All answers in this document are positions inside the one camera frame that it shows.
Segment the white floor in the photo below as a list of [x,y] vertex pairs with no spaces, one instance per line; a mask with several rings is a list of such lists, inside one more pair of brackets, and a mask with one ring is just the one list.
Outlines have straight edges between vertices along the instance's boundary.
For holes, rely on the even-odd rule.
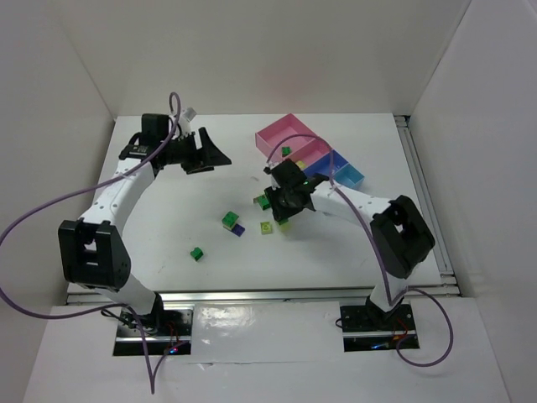
[[[420,349],[404,354],[431,361],[446,348],[446,324],[431,301],[411,303]],[[196,306],[192,355],[165,360],[155,396],[142,357],[112,356],[113,320],[94,314],[49,321],[24,403],[507,403],[475,301],[441,303],[455,342],[448,359],[429,369],[408,366],[394,351],[343,353],[334,302]]]
[[[365,175],[362,191],[375,196],[410,196],[417,203],[399,135],[390,114],[297,115]],[[273,221],[252,199],[269,186],[264,156],[254,133],[280,115],[198,116],[233,164],[186,175],[167,167],[144,193],[123,234],[133,273],[150,289],[268,290],[373,287],[380,279],[371,246],[358,226],[314,212],[291,218],[292,228],[261,235],[259,223]],[[119,117],[101,181],[111,177],[117,156],[139,131],[140,117]],[[241,238],[221,225],[228,211],[246,228]],[[195,262],[198,246],[205,257]],[[433,254],[416,270],[414,284],[440,283]],[[71,285],[69,292],[89,292]]]

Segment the pink bin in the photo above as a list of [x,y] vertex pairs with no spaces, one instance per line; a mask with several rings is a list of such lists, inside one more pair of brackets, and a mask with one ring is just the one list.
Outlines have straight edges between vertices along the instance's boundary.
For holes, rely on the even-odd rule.
[[[285,115],[280,120],[270,124],[263,130],[255,133],[255,145],[265,156],[269,156],[274,146],[291,134],[312,134],[317,135],[303,124],[294,114]],[[301,160],[309,165],[318,160],[328,152],[327,147],[320,141],[307,137],[295,137],[281,144],[272,157],[272,161],[280,162],[282,158],[282,147],[290,147],[291,154],[286,158],[293,161]]]

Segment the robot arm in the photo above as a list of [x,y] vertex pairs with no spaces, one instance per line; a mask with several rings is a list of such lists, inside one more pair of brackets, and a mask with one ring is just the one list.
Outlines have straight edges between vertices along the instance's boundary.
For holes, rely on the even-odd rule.
[[[265,195],[276,221],[292,217],[307,208],[360,225],[334,186],[352,202],[370,226],[386,269],[386,278],[373,289],[367,305],[374,319],[383,321],[388,318],[401,303],[401,291],[406,290],[407,279],[415,266],[423,262],[435,246],[435,239],[412,200],[406,196],[399,196],[396,200],[383,199],[338,184],[332,186],[324,175],[306,178],[291,160],[265,171],[272,175],[273,186],[265,189]],[[384,281],[388,284],[390,296]]]
[[[65,279],[131,306],[148,327],[159,327],[166,321],[166,313],[160,295],[131,274],[131,260],[121,238],[129,215],[166,165],[181,164],[188,175],[232,163],[212,143],[205,128],[199,130],[201,148],[196,147],[196,133],[190,130],[194,116],[191,108],[182,112],[179,135],[150,164],[106,187],[77,221],[65,220],[58,230]],[[142,131],[133,136],[119,155],[113,177],[124,175],[145,160],[168,133],[168,115],[144,114]]]

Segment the white wall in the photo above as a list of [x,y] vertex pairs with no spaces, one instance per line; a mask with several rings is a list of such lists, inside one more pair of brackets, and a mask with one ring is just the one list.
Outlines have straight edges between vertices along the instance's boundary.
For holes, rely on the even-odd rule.
[[534,401],[537,0],[473,0],[410,121],[459,280]]
[[469,0],[55,0],[112,112],[410,114]]
[[[112,119],[46,2],[0,5],[0,227],[53,196],[95,182]],[[0,250],[0,285],[48,312],[65,282],[56,231],[87,198],[31,219]],[[23,399],[45,322],[0,301],[0,400]]]

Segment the green cube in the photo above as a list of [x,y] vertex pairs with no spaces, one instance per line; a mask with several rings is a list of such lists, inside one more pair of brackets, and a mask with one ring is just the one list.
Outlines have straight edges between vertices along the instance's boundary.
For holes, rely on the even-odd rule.
[[261,222],[261,234],[266,235],[272,233],[272,224],[268,221]]
[[233,227],[235,227],[235,224],[237,223],[238,215],[234,212],[228,212],[226,216],[222,219],[222,226],[225,229],[228,229],[231,231]]
[[199,259],[201,259],[201,256],[203,256],[203,251],[196,247],[194,250],[192,250],[192,252],[190,252],[190,256],[192,256],[197,262]]
[[265,195],[261,195],[258,197],[258,204],[261,206],[262,210],[266,210],[270,208],[270,201]]

